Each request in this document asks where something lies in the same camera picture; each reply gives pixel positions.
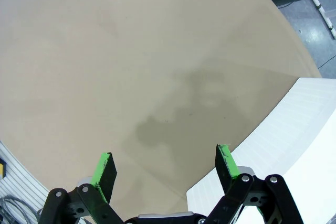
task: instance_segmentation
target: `ribbed white panel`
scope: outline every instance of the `ribbed white panel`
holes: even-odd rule
[[[6,177],[0,180],[0,197],[12,195],[24,200],[36,211],[41,209],[49,191],[24,168],[2,142],[0,142],[0,158],[7,164]],[[21,223],[26,223],[16,208],[10,204],[8,207]],[[32,223],[37,223],[31,212],[27,211],[27,214]],[[80,220],[79,223],[85,224],[84,220]]]
[[[236,164],[251,167],[261,179],[269,174],[284,175],[335,109],[336,79],[300,78],[232,152]],[[207,216],[223,195],[216,169],[213,169],[187,191],[188,210]]]

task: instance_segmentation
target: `screw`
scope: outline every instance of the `screw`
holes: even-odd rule
[[[242,177],[242,181],[244,181],[244,182],[248,182],[249,180],[250,180],[250,178],[247,175],[244,175]]]
[[[197,224],[203,224],[204,222],[205,222],[205,219],[202,218],[202,219],[199,219],[199,220],[198,220]]]
[[[278,182],[278,179],[274,176],[272,176],[270,180],[271,180],[272,183]]]

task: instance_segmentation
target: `gray floor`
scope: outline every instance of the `gray floor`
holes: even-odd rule
[[[325,11],[336,9],[336,0],[319,0]],[[336,40],[312,0],[280,9],[310,52],[324,78],[336,78]],[[336,27],[336,17],[331,19]]]

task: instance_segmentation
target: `wire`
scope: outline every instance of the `wire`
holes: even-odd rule
[[[325,63],[323,63],[321,66],[318,67],[318,69],[322,68],[325,64],[327,64],[329,61],[331,61],[333,58],[335,58],[335,56],[331,57],[329,60],[327,60]]]
[[[285,6],[278,7],[278,9],[282,9],[282,8],[285,8],[285,7],[287,7],[287,6],[290,6],[292,3],[294,3],[294,2],[290,2],[289,4],[287,4],[287,5],[285,5]]]
[[[7,205],[11,204],[22,214],[27,224],[32,224],[32,221],[29,218],[27,212],[23,209],[23,206],[19,205],[19,203],[22,204],[24,207],[26,207],[30,212],[32,212],[32,214],[37,220],[37,212],[28,203],[11,195],[7,195],[3,198],[0,198],[0,206],[1,206],[0,214],[2,214],[5,217],[5,219],[7,219],[10,223],[20,223],[17,220],[17,218],[14,217],[15,215],[12,213],[12,211],[9,209]]]

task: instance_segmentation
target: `brown table surface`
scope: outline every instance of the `brown table surface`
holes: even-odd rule
[[[298,77],[320,77],[270,0],[0,0],[0,139],[47,188],[101,152],[122,218],[186,191]]]

